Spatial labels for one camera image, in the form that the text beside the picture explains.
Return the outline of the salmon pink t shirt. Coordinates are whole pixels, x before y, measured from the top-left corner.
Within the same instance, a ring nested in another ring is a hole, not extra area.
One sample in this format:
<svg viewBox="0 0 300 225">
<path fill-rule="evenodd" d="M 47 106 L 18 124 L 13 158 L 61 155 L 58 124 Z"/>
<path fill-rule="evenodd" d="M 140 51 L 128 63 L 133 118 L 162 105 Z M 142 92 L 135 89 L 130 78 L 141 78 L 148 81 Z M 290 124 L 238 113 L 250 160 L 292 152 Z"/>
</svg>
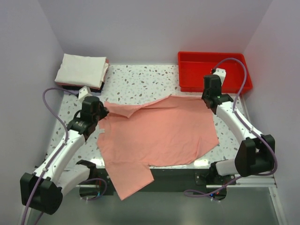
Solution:
<svg viewBox="0 0 300 225">
<path fill-rule="evenodd" d="M 219 143 L 212 112 L 200 97 L 105 106 L 97 145 L 121 200 L 154 181 L 151 166 L 188 165 Z"/>
</svg>

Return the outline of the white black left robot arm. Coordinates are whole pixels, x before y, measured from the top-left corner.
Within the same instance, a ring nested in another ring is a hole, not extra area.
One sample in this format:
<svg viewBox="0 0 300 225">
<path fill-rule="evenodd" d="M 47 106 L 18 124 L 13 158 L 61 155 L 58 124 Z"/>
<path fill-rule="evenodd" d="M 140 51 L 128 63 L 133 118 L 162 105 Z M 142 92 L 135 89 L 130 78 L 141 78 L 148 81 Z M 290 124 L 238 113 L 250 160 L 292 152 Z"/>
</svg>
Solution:
<svg viewBox="0 0 300 225">
<path fill-rule="evenodd" d="M 107 115 L 108 110 L 98 97 L 88 96 L 83 100 L 81 110 L 69 122 L 56 149 L 33 173 L 25 173 L 21 177 L 21 200 L 25 207 L 52 215 L 63 197 L 78 184 L 96 181 L 96 165 L 93 162 L 79 160 L 71 169 L 67 165 L 96 130 L 98 122 Z"/>
</svg>

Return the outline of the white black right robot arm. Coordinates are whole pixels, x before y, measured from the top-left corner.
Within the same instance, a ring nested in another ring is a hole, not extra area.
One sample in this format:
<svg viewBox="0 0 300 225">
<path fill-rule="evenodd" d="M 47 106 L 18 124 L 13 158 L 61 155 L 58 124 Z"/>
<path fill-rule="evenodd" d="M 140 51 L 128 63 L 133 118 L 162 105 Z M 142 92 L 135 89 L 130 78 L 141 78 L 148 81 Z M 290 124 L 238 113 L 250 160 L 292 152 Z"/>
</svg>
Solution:
<svg viewBox="0 0 300 225">
<path fill-rule="evenodd" d="M 278 168 L 275 139 L 256 129 L 237 109 L 237 99 L 222 93 L 218 75 L 204 77 L 202 100 L 232 131 L 240 144 L 234 159 L 225 159 L 210 165 L 206 179 L 220 184 L 227 175 L 272 175 Z"/>
</svg>

